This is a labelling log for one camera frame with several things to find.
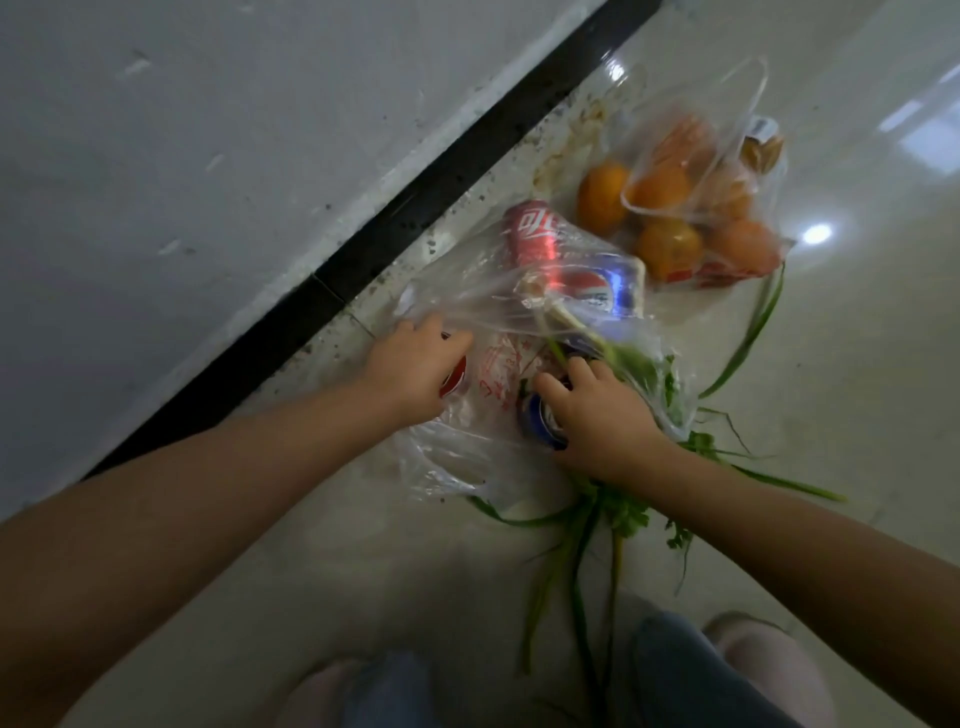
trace transparent plastic bag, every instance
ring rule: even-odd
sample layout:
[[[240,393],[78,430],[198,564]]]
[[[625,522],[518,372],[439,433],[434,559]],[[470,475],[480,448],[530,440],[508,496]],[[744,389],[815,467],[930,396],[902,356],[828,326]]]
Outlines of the transparent plastic bag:
[[[684,440],[696,392],[642,313],[643,264],[570,225],[547,203],[496,214],[424,268],[396,316],[444,315],[474,344],[443,391],[441,418],[396,436],[403,480],[427,493],[482,495],[499,506],[556,488],[550,447],[531,437],[529,379],[563,375],[558,355],[603,358]]]
[[[746,59],[638,104],[583,176],[577,224],[642,258],[656,283],[772,273],[787,252],[774,217],[787,158],[776,122],[754,115],[766,83],[766,61]]]

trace pepsi can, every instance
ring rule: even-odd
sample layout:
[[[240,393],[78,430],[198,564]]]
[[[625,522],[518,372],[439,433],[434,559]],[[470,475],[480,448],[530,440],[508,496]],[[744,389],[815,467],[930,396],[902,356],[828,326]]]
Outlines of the pepsi can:
[[[561,379],[561,383],[570,389],[570,382],[566,377]],[[529,379],[520,382],[520,396],[516,400],[516,409],[520,427],[527,435],[553,449],[566,448],[564,429],[557,422],[550,405],[530,387]]]
[[[643,275],[634,258],[594,255],[564,266],[560,289],[565,296],[599,308],[613,318],[639,316],[643,310]]]

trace right hand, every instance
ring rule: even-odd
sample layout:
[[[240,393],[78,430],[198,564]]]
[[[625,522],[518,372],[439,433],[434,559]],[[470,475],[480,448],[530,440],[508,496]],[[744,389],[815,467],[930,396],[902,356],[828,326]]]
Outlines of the right hand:
[[[587,364],[574,356],[567,374],[572,391],[549,374],[534,378],[534,389],[553,410],[567,438],[566,449],[557,452],[562,465],[623,486],[673,448],[647,403],[607,364],[599,360]]]

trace bag of oranges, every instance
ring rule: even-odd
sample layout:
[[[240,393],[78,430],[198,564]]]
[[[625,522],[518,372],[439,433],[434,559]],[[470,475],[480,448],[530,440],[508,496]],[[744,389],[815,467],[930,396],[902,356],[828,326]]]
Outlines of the bag of oranges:
[[[773,215],[787,159],[777,123],[754,115],[766,82],[766,62],[747,59],[639,105],[631,131],[583,177],[577,225],[622,243],[659,283],[729,285],[776,270],[788,248]]]

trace orange fruit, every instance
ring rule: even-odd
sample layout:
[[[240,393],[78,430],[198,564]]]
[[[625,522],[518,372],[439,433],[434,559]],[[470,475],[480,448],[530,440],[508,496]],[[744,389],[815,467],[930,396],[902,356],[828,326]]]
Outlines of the orange fruit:
[[[634,253],[646,265],[650,278],[682,280],[690,278],[700,263],[704,242],[700,233],[683,220],[660,218],[644,226]]]
[[[733,268],[757,276],[773,273],[780,265],[780,239],[763,223],[733,220],[707,237],[707,247]]]
[[[715,155],[713,127],[705,119],[688,114],[654,147],[651,161],[654,166],[676,164],[698,180]]]
[[[627,200],[646,209],[670,209],[685,203],[692,191],[693,185],[682,167],[662,164],[630,185]]]
[[[614,161],[593,167],[577,190],[577,225],[594,235],[606,237],[627,219],[627,208],[620,202],[630,170]]]
[[[745,167],[725,164],[713,170],[703,182],[699,209],[731,220],[750,215],[754,204],[756,182]]]

